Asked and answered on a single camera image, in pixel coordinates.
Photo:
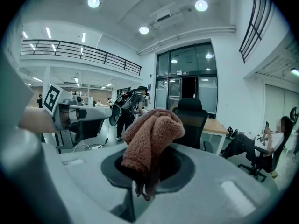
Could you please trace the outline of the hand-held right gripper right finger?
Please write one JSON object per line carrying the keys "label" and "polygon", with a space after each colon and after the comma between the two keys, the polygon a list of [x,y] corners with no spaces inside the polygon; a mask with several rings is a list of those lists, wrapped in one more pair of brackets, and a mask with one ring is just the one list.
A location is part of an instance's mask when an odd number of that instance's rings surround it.
{"label": "hand-held right gripper right finger", "polygon": [[260,182],[215,154],[172,144],[193,161],[195,174],[178,192],[156,195],[142,224],[257,224],[271,207]]}

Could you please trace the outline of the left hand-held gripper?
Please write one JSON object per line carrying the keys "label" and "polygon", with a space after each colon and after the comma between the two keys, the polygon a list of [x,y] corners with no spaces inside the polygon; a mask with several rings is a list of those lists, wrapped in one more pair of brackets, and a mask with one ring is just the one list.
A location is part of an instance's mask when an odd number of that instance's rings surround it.
{"label": "left hand-held gripper", "polygon": [[43,108],[51,115],[54,127],[59,131],[55,136],[58,147],[73,147],[77,144],[76,132],[71,131],[74,123],[79,121],[86,126],[98,126],[102,120],[109,118],[115,126],[121,116],[121,108],[114,104],[112,108],[81,107],[79,97],[67,92],[57,85],[50,85],[43,100]]}

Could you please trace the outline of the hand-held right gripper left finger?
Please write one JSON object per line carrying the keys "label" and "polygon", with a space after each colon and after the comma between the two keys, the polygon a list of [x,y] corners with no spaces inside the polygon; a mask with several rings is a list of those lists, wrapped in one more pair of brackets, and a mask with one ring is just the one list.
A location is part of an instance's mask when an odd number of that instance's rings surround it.
{"label": "hand-held right gripper left finger", "polygon": [[126,189],[111,185],[101,171],[102,162],[122,151],[120,144],[92,151],[58,154],[50,144],[42,144],[50,176],[59,194],[71,195],[72,201],[89,198],[108,212],[124,212],[129,200]]}

